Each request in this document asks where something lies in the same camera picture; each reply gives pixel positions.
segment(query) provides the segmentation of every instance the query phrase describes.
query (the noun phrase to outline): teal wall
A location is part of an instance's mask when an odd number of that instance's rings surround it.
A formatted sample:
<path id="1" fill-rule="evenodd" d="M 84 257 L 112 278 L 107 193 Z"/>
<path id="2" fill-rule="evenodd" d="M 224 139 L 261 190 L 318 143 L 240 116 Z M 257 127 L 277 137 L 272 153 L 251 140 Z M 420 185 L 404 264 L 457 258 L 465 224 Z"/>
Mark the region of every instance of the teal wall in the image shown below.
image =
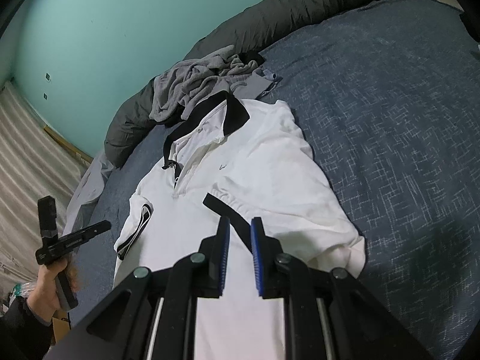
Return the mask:
<path id="1" fill-rule="evenodd" d="M 15 80 L 49 125 L 94 155 L 123 101 L 259 1 L 32 0 Z"/>

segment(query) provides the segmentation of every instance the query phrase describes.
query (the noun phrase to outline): hand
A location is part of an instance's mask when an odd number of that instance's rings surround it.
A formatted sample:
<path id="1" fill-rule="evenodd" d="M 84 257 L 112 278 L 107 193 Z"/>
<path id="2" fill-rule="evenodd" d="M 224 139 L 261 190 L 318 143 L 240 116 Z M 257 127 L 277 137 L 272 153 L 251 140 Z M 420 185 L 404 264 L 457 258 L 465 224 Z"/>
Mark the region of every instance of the hand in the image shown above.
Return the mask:
<path id="1" fill-rule="evenodd" d="M 67 263 L 67 259 L 59 259 L 48 266 L 41 265 L 38 271 L 37 285 L 29 295 L 27 304 L 44 321 L 51 321 L 55 311 L 60 309 L 55 278 L 67 267 Z"/>

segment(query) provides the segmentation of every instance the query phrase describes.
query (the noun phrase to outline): black tool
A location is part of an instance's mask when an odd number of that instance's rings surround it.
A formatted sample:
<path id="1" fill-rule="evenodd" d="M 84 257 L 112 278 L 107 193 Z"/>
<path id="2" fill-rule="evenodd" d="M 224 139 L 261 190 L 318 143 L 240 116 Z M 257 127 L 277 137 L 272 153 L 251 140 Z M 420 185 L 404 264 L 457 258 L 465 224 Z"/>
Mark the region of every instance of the black tool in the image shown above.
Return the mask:
<path id="1" fill-rule="evenodd" d="M 45 359 L 192 360 L 197 298 L 222 295 L 229 227 L 222 217 L 172 268 L 136 268 Z M 308 268 L 260 218 L 250 229 L 259 294 L 284 299 L 286 360 L 433 360 L 345 269 Z"/>
<path id="2" fill-rule="evenodd" d="M 345 269 L 307 267 L 265 235 L 261 218 L 250 237 L 259 295 L 284 299 L 286 360 L 433 360 Z"/>
<path id="3" fill-rule="evenodd" d="M 45 360 L 191 360 L 197 298 L 225 285 L 230 221 L 173 267 L 136 268 L 46 354 Z M 160 312 L 157 328 L 155 316 Z"/>
<path id="4" fill-rule="evenodd" d="M 104 233 L 111 228 L 110 222 L 102 221 L 59 238 L 56 222 L 57 209 L 55 207 L 55 199 L 51 196 L 46 196 L 45 198 L 41 198 L 37 205 L 40 235 L 42 237 L 42 247 L 35 253 L 39 265 L 51 264 L 55 260 L 66 256 L 76 247 L 88 242 L 96 235 Z M 75 293 L 71 290 L 65 271 L 58 274 L 55 278 L 55 284 L 61 308 L 64 311 L 70 311 L 77 307 L 78 300 Z"/>

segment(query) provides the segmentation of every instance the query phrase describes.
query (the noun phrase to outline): black sleeve trim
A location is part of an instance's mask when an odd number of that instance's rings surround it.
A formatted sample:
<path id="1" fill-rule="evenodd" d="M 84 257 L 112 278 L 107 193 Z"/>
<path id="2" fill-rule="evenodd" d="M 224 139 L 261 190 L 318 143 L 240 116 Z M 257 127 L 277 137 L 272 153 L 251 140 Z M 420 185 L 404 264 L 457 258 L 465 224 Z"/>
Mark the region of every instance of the black sleeve trim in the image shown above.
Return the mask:
<path id="1" fill-rule="evenodd" d="M 151 217 L 152 209 L 148 206 L 148 204 L 144 204 L 142 206 L 140 222 L 138 223 L 136 230 L 121 245 L 119 245 L 119 247 L 117 247 L 117 256 L 121 261 L 125 259 L 125 256 L 127 255 L 132 245 L 135 243 L 135 241 L 138 239 L 138 237 L 142 235 L 143 230 L 147 226 Z"/>
<path id="2" fill-rule="evenodd" d="M 240 237 L 243 244 L 251 253 L 251 240 L 250 240 L 250 225 L 243 219 L 243 217 L 236 212 L 229 205 L 222 202 L 220 199 L 217 199 L 215 196 L 207 193 L 205 199 L 203 200 L 203 205 L 208 207 L 210 210 L 219 214 L 220 216 L 227 216 L 230 219 L 230 223 L 235 229 L 235 232 Z"/>

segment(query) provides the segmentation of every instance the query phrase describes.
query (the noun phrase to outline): gray towel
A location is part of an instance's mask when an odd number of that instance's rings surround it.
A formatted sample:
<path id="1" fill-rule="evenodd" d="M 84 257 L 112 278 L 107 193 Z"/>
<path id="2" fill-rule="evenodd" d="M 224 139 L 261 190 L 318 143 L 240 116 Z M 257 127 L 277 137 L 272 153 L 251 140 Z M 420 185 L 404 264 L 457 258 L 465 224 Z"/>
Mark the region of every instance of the gray towel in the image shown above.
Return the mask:
<path id="1" fill-rule="evenodd" d="M 232 84 L 249 78 L 258 68 L 257 62 L 244 64 L 233 50 L 230 45 L 201 59 L 178 62 L 155 77 L 150 119 L 162 122 L 181 104 L 185 107 L 181 118 L 186 120 L 198 102 L 219 91 L 230 90 Z"/>

